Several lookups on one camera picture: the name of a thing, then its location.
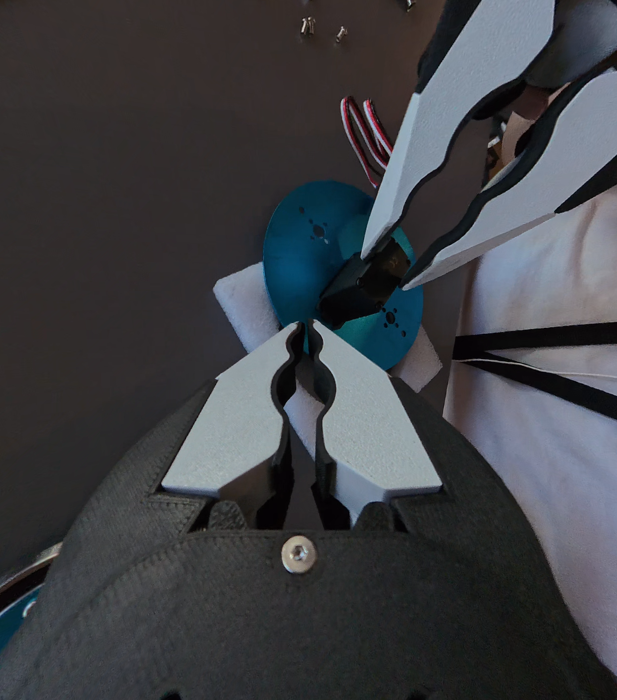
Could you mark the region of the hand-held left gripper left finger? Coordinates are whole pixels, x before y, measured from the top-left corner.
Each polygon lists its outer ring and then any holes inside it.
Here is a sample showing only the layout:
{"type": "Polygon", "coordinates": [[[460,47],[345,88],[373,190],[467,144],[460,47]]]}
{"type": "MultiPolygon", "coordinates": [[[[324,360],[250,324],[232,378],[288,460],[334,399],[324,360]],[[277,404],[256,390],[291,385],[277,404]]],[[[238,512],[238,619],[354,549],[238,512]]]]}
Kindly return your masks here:
{"type": "Polygon", "coordinates": [[[289,324],[222,372],[161,482],[232,501],[257,528],[282,528],[294,488],[289,420],[305,326],[289,324]]]}

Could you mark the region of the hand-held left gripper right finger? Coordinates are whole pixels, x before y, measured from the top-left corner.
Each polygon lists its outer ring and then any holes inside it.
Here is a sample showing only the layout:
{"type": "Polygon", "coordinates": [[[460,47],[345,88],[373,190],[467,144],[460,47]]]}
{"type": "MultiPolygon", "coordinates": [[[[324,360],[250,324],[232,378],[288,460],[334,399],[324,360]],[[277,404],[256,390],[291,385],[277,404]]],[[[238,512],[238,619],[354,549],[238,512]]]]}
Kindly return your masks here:
{"type": "Polygon", "coordinates": [[[443,482],[390,376],[317,320],[306,326],[316,423],[312,490],[325,528],[350,528],[370,503],[434,494],[443,482]]]}

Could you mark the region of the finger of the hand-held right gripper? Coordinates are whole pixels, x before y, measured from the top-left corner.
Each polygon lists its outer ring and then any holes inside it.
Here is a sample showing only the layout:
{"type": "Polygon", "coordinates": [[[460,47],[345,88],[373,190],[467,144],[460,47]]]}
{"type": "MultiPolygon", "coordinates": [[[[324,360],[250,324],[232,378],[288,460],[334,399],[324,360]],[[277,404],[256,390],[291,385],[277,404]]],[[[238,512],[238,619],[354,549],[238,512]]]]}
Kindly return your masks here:
{"type": "Polygon", "coordinates": [[[520,82],[549,42],[554,19],[554,1],[445,2],[368,219],[363,259],[444,168],[462,126],[520,82]]]}
{"type": "Polygon", "coordinates": [[[446,275],[549,220],[616,155],[617,71],[595,71],[556,97],[523,152],[429,246],[402,289],[446,275]]]}

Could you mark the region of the black servo motor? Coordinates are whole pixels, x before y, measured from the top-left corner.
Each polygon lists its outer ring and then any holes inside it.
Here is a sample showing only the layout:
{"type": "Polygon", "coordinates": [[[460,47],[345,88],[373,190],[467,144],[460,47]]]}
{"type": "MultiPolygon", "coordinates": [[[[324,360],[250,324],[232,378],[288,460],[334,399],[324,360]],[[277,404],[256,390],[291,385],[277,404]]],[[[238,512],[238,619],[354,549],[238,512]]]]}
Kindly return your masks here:
{"type": "Polygon", "coordinates": [[[354,253],[321,292],[320,318],[336,330],[380,311],[409,268],[408,254],[394,237],[366,259],[354,253]]]}

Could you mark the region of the blue round metal plate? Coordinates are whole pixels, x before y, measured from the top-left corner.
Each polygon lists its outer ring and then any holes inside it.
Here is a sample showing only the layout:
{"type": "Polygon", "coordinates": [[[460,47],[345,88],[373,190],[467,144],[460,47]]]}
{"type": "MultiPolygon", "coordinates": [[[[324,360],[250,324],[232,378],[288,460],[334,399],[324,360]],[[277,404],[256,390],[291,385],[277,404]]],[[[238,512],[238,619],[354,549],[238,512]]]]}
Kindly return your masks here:
{"type": "MultiPolygon", "coordinates": [[[[313,318],[320,293],[360,253],[374,198],[334,180],[306,183],[277,206],[263,242],[263,274],[281,326],[313,318]]],[[[396,289],[385,310],[350,320],[335,333],[383,370],[409,352],[421,328],[423,293],[396,289]]]]}

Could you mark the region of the dark grey desk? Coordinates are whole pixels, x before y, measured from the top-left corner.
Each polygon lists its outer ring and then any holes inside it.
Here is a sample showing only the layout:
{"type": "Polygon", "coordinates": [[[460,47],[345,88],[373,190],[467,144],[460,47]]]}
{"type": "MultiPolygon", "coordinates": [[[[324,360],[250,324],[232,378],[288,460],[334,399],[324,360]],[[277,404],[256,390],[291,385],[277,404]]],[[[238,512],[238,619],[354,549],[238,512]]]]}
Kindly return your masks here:
{"type": "Polygon", "coordinates": [[[216,280],[293,188],[368,189],[340,100],[395,135],[443,4],[0,1],[0,576],[242,356],[216,280]]]}

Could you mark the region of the white foam sheet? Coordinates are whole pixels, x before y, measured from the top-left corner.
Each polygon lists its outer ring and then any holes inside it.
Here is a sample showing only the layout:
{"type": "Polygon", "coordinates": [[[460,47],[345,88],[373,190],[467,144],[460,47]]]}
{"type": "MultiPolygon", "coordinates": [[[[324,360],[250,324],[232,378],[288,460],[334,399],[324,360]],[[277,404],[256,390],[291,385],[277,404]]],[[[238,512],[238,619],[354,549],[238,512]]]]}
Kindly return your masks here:
{"type": "MultiPolygon", "coordinates": [[[[270,303],[261,262],[218,280],[213,291],[246,352],[254,351],[280,331],[281,324],[270,303]]],[[[420,392],[442,367],[424,328],[419,328],[409,352],[388,373],[420,392]]],[[[304,448],[315,457],[316,422],[323,403],[313,391],[313,365],[307,358],[298,365],[296,381],[296,392],[285,411],[304,448]]]]}

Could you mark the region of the person in white shirt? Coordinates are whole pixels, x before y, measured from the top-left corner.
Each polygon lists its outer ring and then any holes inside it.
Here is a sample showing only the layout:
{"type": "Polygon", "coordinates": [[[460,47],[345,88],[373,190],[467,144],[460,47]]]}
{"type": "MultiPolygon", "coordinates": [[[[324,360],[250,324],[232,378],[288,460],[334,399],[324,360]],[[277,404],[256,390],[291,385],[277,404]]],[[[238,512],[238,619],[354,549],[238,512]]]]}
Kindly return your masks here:
{"type": "Polygon", "coordinates": [[[617,677],[617,185],[480,257],[458,330],[445,416],[617,677]]]}

